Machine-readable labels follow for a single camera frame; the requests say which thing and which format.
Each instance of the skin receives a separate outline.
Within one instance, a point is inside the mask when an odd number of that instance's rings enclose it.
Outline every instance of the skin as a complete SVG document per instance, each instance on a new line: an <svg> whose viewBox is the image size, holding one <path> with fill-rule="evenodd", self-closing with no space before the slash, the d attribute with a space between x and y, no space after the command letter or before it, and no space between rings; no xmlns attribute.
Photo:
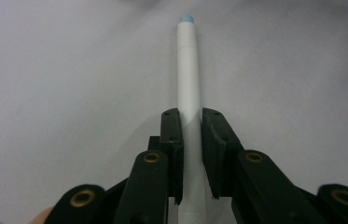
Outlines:
<svg viewBox="0 0 348 224"><path fill-rule="evenodd" d="M51 208L45 209L43 212L41 212L37 217L35 217L29 224L43 224L46 221L46 218L49 216L49 213L51 212Z"/></svg>

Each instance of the white tube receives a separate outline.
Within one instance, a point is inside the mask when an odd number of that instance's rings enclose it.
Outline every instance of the white tube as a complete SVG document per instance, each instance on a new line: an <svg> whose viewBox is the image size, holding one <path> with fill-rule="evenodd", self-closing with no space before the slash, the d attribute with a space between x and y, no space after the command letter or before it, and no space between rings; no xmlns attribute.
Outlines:
<svg viewBox="0 0 348 224"><path fill-rule="evenodd" d="M177 24L177 87L185 142L183 200L178 208L178 223L205 224L200 80L196 29L191 16L182 17Z"/></svg>

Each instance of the white cylinder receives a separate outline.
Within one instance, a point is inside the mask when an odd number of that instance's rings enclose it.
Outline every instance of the white cylinder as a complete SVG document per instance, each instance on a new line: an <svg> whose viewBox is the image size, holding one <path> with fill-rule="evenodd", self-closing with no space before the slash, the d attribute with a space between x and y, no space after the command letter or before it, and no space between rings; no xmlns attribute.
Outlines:
<svg viewBox="0 0 348 224"><path fill-rule="evenodd" d="M178 208L178 223L205 224L200 79L196 29L190 16L183 17L177 25L177 87L185 143L183 200Z"/></svg>

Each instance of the white surface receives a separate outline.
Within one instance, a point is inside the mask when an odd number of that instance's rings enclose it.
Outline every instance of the white surface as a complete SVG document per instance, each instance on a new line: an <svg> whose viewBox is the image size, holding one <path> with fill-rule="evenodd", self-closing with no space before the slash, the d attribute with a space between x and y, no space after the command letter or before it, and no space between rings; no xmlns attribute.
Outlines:
<svg viewBox="0 0 348 224"><path fill-rule="evenodd" d="M200 75L193 22L177 24L177 106L185 142L183 201L179 224L206 224L205 171L202 163Z"/></svg>
<svg viewBox="0 0 348 224"><path fill-rule="evenodd" d="M348 1L7 0L0 223L128 176L160 113L177 106L184 14L197 22L202 105L296 185L348 185ZM210 223L234 223L228 200L207 205Z"/></svg>

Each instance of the tube tip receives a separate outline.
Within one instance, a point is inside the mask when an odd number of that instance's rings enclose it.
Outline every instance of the tube tip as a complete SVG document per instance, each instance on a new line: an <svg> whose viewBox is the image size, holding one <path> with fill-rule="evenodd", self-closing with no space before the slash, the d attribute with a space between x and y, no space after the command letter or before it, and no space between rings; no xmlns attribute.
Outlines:
<svg viewBox="0 0 348 224"><path fill-rule="evenodd" d="M186 15L186 16L183 16L182 18L180 18L180 22L183 22L183 21L188 21L188 22L194 23L194 18L190 15Z"/></svg>

